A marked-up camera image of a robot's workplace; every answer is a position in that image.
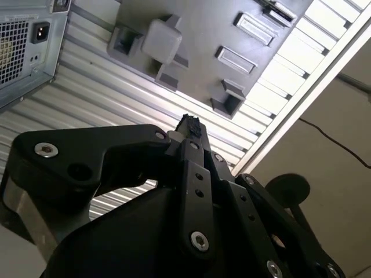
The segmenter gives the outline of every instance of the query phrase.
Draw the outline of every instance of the gray plastic panel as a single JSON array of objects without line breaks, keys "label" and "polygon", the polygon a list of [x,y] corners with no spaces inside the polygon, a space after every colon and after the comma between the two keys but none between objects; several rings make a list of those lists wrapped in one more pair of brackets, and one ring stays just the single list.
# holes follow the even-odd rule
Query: gray plastic panel
[{"label": "gray plastic panel", "polygon": [[[154,20],[178,16],[176,28],[182,36],[183,52],[172,63],[157,59],[166,61],[168,67],[157,64],[147,48],[146,53],[119,57],[117,52],[123,51],[113,36],[108,54],[170,90],[179,90],[207,105],[214,99],[213,103],[222,103],[224,110],[229,111],[226,105],[230,95],[221,81],[233,81],[246,96],[311,2],[125,0],[117,15],[118,28],[146,37]],[[160,43],[153,46],[157,50],[159,47],[163,48]],[[235,112],[230,111],[227,116],[232,117]]]}]

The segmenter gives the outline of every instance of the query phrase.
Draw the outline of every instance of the silver bolt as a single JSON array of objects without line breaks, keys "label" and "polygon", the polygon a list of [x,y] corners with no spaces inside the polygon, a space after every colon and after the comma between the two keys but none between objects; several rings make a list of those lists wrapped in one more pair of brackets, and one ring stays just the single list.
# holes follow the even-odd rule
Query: silver bolt
[{"label": "silver bolt", "polygon": [[155,134],[156,134],[156,136],[157,136],[158,138],[160,138],[160,139],[165,139],[165,135],[163,135],[162,133],[156,131]]},{"label": "silver bolt", "polygon": [[267,261],[267,268],[274,278],[283,278],[282,271],[274,261]]},{"label": "silver bolt", "polygon": [[58,154],[58,148],[50,143],[39,143],[35,146],[35,153],[43,158],[53,158]]},{"label": "silver bolt", "polygon": [[246,177],[245,180],[248,182],[249,185],[254,185],[254,181],[250,177]]},{"label": "silver bolt", "polygon": [[216,160],[218,160],[219,162],[223,162],[223,158],[220,155],[218,155],[216,153],[214,156],[215,156]]},{"label": "silver bolt", "polygon": [[198,251],[206,252],[209,249],[209,241],[203,233],[193,232],[191,243]]},{"label": "silver bolt", "polygon": [[199,148],[199,146],[196,143],[194,143],[194,142],[191,142],[190,144],[191,144],[192,148],[194,148],[194,149],[198,149]]},{"label": "silver bolt", "polygon": [[327,266],[328,269],[330,270],[331,274],[336,277],[336,278],[340,278],[340,275],[338,274],[338,272],[336,271],[336,269],[334,268],[333,265],[328,265]]}]

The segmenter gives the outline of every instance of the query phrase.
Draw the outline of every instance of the power supply unit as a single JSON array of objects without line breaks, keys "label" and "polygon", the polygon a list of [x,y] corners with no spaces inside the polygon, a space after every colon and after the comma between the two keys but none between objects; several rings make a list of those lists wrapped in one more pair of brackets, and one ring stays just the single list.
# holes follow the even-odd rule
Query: power supply unit
[{"label": "power supply unit", "polygon": [[0,1],[0,112],[51,82],[71,0]]}]

